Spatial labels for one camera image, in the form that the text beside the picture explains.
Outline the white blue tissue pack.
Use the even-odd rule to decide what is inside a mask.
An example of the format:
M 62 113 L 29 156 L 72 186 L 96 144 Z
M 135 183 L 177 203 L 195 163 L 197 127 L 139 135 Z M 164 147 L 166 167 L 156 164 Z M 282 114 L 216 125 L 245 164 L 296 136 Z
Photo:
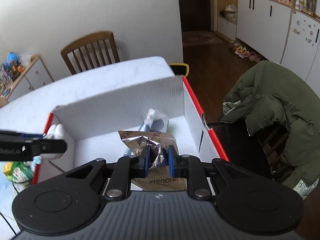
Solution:
M 145 146 L 150 146 L 152 167 L 167 166 L 167 146 L 175 144 L 175 138 L 167 133 L 169 118 L 157 109 L 149 109 L 137 131 L 119 131 L 121 141 L 127 146 L 124 155 L 141 155 Z

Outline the green embroidered sachet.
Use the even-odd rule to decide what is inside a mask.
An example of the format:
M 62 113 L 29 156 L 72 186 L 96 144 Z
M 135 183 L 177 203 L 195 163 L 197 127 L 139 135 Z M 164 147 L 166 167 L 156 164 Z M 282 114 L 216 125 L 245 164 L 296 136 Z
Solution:
M 11 182 L 14 195 L 19 194 L 32 184 L 36 168 L 41 163 L 41 157 L 34 157 L 32 161 L 10 161 L 4 163 L 3 174 Z

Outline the white fluffy pouch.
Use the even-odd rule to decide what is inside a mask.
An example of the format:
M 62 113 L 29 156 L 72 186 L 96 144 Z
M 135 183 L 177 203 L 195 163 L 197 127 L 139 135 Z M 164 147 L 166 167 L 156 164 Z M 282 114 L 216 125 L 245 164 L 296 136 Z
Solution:
M 50 126 L 47 134 L 43 138 L 57 140 L 57 139 L 64 139 L 64 137 L 65 137 L 65 129 L 64 129 L 63 125 L 57 124 L 57 125 Z M 50 154 L 45 153 L 45 154 L 40 155 L 40 157 L 43 160 L 59 159 L 62 156 L 63 156 L 63 153 L 50 153 Z

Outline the red white cardboard box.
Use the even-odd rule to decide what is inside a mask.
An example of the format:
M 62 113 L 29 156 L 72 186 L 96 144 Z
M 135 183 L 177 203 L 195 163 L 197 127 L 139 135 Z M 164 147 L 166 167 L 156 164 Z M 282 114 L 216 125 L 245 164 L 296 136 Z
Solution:
M 158 123 L 160 118 L 176 139 L 180 154 L 194 155 L 204 162 L 227 158 L 217 135 L 206 126 L 204 111 L 189 82 L 173 76 L 57 105 L 47 126 L 63 126 L 68 149 L 63 157 L 37 165 L 33 183 L 98 158 L 115 163 L 127 151 L 119 131 L 136 131 L 144 123 Z

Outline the white drawer cabinet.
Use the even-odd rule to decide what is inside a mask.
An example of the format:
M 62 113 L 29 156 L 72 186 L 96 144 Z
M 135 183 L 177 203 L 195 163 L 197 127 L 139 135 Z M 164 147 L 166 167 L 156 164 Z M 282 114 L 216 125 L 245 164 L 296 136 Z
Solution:
M 43 86 L 54 82 L 40 55 L 33 55 L 20 76 L 1 95 L 1 107 Z

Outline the blue globe toy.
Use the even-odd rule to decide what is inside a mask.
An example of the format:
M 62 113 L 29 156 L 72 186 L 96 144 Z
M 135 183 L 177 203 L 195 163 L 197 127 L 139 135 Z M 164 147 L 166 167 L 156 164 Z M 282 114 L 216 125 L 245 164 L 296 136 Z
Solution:
M 20 64 L 20 60 L 18 58 L 18 56 L 13 53 L 10 52 L 6 58 L 6 65 L 7 66 L 18 66 Z

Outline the yellow black bin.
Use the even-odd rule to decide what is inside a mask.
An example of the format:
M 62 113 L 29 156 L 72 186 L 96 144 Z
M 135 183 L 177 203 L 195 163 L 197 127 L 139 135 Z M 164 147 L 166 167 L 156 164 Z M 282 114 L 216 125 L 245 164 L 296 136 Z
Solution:
M 186 63 L 169 63 L 169 66 L 175 75 L 188 76 L 189 65 Z

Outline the green padded jacket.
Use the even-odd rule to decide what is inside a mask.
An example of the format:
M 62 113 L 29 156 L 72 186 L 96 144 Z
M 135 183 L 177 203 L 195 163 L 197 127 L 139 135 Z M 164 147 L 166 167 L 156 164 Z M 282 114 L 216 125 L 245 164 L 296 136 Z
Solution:
M 239 77 L 222 105 L 221 121 L 244 118 L 249 135 L 286 127 L 283 160 L 294 169 L 282 184 L 306 199 L 319 185 L 319 97 L 309 85 L 277 63 L 260 61 Z

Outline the brown wooden chair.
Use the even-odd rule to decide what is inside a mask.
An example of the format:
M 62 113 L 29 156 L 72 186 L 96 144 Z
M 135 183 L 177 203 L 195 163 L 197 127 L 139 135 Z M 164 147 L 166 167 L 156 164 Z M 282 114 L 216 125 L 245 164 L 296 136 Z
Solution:
M 111 31 L 96 31 L 85 35 L 60 51 L 71 74 L 120 62 L 114 34 Z

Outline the doormat rug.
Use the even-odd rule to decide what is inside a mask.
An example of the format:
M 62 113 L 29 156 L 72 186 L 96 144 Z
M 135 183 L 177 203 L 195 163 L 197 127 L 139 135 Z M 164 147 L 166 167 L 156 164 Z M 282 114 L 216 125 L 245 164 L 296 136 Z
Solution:
M 223 41 L 211 31 L 190 31 L 182 33 L 182 44 L 184 47 L 220 44 Z

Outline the pile of shoes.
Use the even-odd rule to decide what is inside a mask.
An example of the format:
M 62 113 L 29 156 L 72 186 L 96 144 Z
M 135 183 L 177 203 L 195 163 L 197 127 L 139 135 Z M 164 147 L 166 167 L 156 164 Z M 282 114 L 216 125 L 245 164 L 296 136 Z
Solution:
M 243 44 L 236 41 L 230 41 L 229 48 L 241 59 L 248 58 L 250 61 L 255 63 L 266 60 L 265 57 L 257 53 L 255 50 L 247 48 Z

